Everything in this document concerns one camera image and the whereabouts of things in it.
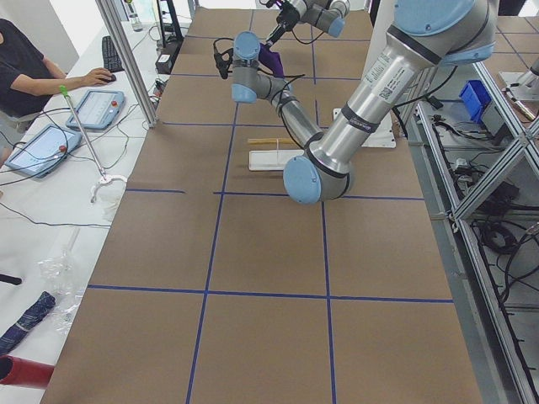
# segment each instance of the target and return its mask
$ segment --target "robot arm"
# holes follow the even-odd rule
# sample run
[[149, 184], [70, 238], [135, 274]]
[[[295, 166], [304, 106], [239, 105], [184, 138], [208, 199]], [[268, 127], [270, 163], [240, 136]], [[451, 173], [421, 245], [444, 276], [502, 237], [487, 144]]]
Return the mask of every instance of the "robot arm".
[[277, 26], [269, 34], [266, 45], [271, 47], [296, 24], [307, 23], [326, 34], [338, 37], [344, 28], [344, 17], [350, 11], [349, 0], [268, 0], [267, 8], [280, 8]]
[[234, 99], [269, 100], [305, 150], [302, 156], [290, 160], [284, 171], [286, 190], [297, 202], [336, 199], [351, 188], [351, 158], [418, 72], [441, 63], [481, 61], [494, 49], [498, 0], [396, 0], [395, 10], [386, 48], [325, 134], [308, 117], [286, 82], [263, 77], [253, 68], [258, 63], [256, 36], [241, 33], [236, 38]]

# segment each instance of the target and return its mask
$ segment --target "dark blue rolled fabric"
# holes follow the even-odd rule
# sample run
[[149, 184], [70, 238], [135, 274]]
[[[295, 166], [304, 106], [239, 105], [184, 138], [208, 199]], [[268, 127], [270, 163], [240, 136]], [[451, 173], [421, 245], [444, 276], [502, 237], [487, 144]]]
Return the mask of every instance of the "dark blue rolled fabric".
[[54, 307], [56, 300], [47, 292], [24, 312], [23, 316], [13, 324], [0, 338], [0, 355], [9, 354], [26, 337], [29, 331], [37, 326]]

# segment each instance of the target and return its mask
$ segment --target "light blue tablet device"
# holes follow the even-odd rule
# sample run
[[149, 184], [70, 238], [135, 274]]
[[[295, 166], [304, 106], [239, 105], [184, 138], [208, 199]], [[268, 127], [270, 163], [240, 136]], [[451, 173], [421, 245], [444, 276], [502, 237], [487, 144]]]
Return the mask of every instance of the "light blue tablet device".
[[[75, 110], [84, 128], [103, 130], [107, 128], [125, 103], [125, 95], [121, 91], [88, 90]], [[68, 128], [78, 130], [77, 121], [71, 115], [67, 120]]]
[[57, 168], [80, 141], [80, 132], [48, 125], [4, 164], [17, 173], [42, 178]]

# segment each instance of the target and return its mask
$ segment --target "white desk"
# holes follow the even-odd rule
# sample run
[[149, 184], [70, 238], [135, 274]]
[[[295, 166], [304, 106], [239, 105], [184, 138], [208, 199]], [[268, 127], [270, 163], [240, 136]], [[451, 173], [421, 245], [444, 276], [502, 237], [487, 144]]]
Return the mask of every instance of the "white desk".
[[[125, 26], [131, 48], [141, 70], [148, 89], [152, 88], [157, 73], [154, 62], [157, 59], [155, 43], [148, 35], [149, 27], [141, 33]], [[82, 76], [96, 66], [102, 66], [101, 38], [106, 35], [103, 28], [86, 52], [81, 56], [69, 76]], [[105, 86], [110, 90], [121, 90], [126, 101], [120, 116], [123, 118], [130, 106], [137, 104], [134, 93], [125, 72], [117, 72], [117, 81]], [[79, 88], [70, 92], [76, 103], [88, 90]], [[54, 96], [46, 105], [45, 111], [64, 108], [66, 102], [61, 95]], [[52, 113], [51, 118], [61, 126], [69, 112]], [[47, 117], [38, 118], [30, 127], [24, 140], [30, 139], [50, 121]], [[141, 150], [147, 125], [139, 107], [136, 107], [121, 124], [120, 128], [130, 137], [125, 155], [119, 162], [107, 170], [108, 173], [122, 174], [129, 177]], [[96, 138], [100, 133], [91, 133]], [[104, 166], [109, 166], [122, 154], [125, 136], [114, 128], [105, 136], [96, 139], [93, 146]], [[73, 153], [78, 157], [91, 157], [86, 146]], [[0, 173], [0, 183], [7, 183], [22, 176], [15, 173]], [[99, 223], [109, 225], [104, 212], [113, 203], [107, 199], [119, 200], [125, 185], [112, 183], [98, 192], [98, 200], [90, 204], [90, 189], [99, 179], [99, 172], [92, 161], [68, 157], [59, 168], [43, 179], [28, 179], [21, 183], [0, 186], [4, 196], [0, 202], [20, 211], [36, 221], [49, 223]], [[23, 217], [0, 206], [0, 274], [9, 274], [23, 278], [20, 286], [0, 283], [0, 334], [13, 325], [44, 290], [49, 290], [47, 283], [40, 276], [38, 262], [61, 255], [62, 249], [73, 235], [72, 226], [37, 226]], [[77, 283], [85, 286], [93, 271], [108, 229], [81, 227], [73, 245], [73, 274]], [[47, 364], [55, 364], [66, 340], [66, 335], [55, 330], [54, 316], [49, 315], [40, 325], [34, 328], [27, 338], [12, 351], [13, 356], [32, 359]], [[32, 404], [40, 402], [43, 391], [16, 386], [0, 385], [0, 402]]]

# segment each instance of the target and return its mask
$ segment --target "red tube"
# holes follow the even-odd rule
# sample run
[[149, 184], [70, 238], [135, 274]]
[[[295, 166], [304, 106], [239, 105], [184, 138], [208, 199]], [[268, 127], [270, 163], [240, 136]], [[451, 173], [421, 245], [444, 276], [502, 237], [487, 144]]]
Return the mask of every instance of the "red tube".
[[54, 366], [14, 356], [0, 356], [0, 384], [46, 389]]

